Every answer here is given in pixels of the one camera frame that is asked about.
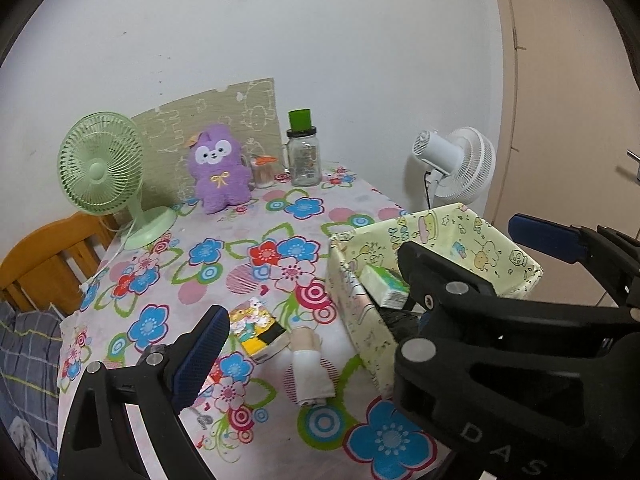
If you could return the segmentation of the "green tissue pack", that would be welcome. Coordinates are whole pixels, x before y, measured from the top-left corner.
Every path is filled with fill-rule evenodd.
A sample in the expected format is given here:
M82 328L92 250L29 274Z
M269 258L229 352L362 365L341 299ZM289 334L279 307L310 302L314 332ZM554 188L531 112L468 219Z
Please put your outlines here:
M409 287L395 272L382 266L367 264L361 271L360 283L381 308L402 310L409 298Z

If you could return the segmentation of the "yellow-green cartoon storage box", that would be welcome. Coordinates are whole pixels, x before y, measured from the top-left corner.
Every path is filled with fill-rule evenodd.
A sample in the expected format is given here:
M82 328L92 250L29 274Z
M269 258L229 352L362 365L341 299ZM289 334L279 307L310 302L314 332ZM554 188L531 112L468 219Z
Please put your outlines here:
M535 259L463 204L405 214L332 234L326 291L381 396L392 395L397 342L360 281L372 264L397 272L402 243L415 242L494 286L500 297L524 299L544 270Z

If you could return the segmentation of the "yellow cartoon tissue pack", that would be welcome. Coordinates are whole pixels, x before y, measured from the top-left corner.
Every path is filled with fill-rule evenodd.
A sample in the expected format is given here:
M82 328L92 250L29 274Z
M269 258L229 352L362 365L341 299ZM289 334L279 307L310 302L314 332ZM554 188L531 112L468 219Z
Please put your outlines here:
M230 313L230 330L256 364L262 364L290 343L288 331L257 298L250 298Z

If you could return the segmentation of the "beige white sock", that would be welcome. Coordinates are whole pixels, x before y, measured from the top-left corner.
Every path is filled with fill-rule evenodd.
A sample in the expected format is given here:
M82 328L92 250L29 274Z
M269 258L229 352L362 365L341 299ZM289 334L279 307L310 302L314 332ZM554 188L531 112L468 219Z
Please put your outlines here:
M294 328L290 347L297 404L325 404L335 396L335 389L329 372L321 363L319 336L308 327Z

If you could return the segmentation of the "grey drawstring pouch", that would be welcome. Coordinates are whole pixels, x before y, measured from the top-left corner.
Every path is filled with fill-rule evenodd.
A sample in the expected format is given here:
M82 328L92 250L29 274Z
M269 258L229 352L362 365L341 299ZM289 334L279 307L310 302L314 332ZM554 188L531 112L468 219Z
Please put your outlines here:
M206 430L214 423L213 417L206 413L201 413L197 408L190 408L190 411L196 416L196 421L203 430Z

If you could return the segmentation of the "white crumpled cloth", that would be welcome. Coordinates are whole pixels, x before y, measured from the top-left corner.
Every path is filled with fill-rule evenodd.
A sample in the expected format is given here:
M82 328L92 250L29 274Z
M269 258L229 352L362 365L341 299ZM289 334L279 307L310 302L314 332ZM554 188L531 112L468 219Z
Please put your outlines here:
M21 417L14 417L9 435L30 471L40 480L55 479L55 469L46 450L39 443L29 424Z

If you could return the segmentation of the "white small fan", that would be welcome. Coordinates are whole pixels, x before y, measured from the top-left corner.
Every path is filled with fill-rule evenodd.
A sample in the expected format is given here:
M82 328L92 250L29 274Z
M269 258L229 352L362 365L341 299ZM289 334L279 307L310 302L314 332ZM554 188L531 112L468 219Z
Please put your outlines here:
M427 206L475 202L490 187L497 156L494 144L472 127L442 136L436 130L419 133L412 154L426 166Z

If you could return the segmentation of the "wooden chair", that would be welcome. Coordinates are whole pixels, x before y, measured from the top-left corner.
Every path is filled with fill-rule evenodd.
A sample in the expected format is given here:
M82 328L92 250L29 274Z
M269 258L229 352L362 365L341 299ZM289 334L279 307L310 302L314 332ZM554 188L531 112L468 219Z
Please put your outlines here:
M22 312L53 306L74 313L82 301L80 284L99 269L93 244L106 249L117 229L110 214L78 212L30 233L1 263L1 299Z

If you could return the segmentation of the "floral tablecloth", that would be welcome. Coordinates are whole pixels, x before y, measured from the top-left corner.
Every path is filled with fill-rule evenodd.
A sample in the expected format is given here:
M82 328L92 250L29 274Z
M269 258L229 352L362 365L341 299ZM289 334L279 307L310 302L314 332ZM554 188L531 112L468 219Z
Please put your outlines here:
M208 214L195 200L138 250L112 245L79 310L62 324L58 414L66 418L88 365L134 365L153 344L192 330L213 304L231 332L181 421L221 479L416 479L446 448L382 398L326 292L333 234L404 212L343 167L296 188L280 177L241 206ZM334 385L319 406L296 398L292 354L257 363L248 349L269 327L307 327Z

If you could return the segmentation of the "green desk fan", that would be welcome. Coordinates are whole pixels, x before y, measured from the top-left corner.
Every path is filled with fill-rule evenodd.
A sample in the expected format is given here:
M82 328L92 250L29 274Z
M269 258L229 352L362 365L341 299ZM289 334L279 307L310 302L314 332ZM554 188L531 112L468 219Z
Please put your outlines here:
M134 122L114 112L80 118L66 133L56 161L66 198L85 214L103 217L128 211L124 248L142 248L174 225L177 211L142 207L143 148Z

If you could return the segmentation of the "purple plush toy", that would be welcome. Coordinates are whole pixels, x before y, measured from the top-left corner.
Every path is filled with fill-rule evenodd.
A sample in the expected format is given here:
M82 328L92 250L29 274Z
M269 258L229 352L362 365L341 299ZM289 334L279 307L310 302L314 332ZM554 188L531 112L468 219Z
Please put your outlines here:
M252 172L242 162L241 144L225 124L213 124L190 144L189 174L194 177L194 196L206 214L239 206L252 198Z

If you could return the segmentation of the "glass mason jar mug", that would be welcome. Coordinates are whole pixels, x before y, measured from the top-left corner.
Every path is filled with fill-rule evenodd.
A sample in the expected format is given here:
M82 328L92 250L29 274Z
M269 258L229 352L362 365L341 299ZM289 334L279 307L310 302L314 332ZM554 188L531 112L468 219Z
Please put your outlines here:
M297 186L319 184L322 172L317 128L311 126L302 131L290 129L286 136L288 142L285 144L285 151L291 182Z

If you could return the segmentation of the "toothpick jar orange lid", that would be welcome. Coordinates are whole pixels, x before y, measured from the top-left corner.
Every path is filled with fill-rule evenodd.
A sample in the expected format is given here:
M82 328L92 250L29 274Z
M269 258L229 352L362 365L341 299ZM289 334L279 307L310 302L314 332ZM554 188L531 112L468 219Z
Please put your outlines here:
M277 157L259 155L250 158L250 169L256 188L270 188L276 175Z

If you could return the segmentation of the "green cup on jar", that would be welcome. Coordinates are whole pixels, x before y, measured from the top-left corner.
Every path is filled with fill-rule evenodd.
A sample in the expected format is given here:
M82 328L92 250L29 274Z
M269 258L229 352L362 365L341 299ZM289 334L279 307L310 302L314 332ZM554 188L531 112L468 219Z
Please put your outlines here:
M312 128L311 111L309 108L298 108L288 112L288 121L292 132L308 131Z

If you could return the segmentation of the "green patterned wall board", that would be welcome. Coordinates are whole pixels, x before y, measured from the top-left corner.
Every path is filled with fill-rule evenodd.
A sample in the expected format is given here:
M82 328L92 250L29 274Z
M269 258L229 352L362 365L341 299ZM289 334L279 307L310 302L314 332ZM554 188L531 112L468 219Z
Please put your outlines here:
M144 208L174 206L193 196L189 142L212 125L228 126L243 155L271 155L284 161L271 78L192 94L134 116L134 123L144 154Z

